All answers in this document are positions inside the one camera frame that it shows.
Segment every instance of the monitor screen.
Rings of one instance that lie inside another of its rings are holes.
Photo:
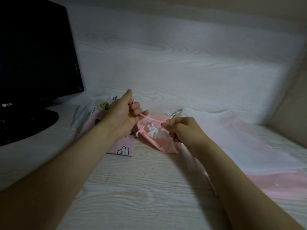
[[[66,8],[0,5],[0,108],[84,91]]]

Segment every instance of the monitor stand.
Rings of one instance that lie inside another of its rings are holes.
[[[52,126],[58,119],[57,112],[47,109],[1,114],[0,146],[33,136]]]

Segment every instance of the pink string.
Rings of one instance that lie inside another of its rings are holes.
[[[143,115],[143,114],[140,114],[140,116],[142,116],[142,117],[144,117],[144,118],[146,118],[146,119],[152,120],[152,121],[149,122],[148,124],[150,124],[150,123],[152,123],[152,122],[158,122],[158,123],[164,123],[164,122],[166,122],[165,120],[156,120],[156,119],[150,118],[150,117],[148,117],[148,116],[146,116],[146,115]],[[138,133],[139,133],[144,127],[146,127],[146,126],[141,127],[140,130],[138,130],[138,131],[136,132],[136,136],[138,136]]]

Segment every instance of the person's right arm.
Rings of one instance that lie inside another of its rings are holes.
[[[194,118],[173,118],[162,126],[205,167],[233,229],[304,229],[239,169]]]

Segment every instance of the desk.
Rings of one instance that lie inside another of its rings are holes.
[[[0,189],[44,164],[67,147],[77,106],[58,104],[50,128],[0,147]],[[307,162],[307,150],[270,128],[250,124],[272,147]],[[133,157],[107,154],[67,211],[68,229],[231,229],[221,202],[202,174],[189,172],[181,154],[165,154],[136,139]],[[307,201],[275,200],[307,228]]]

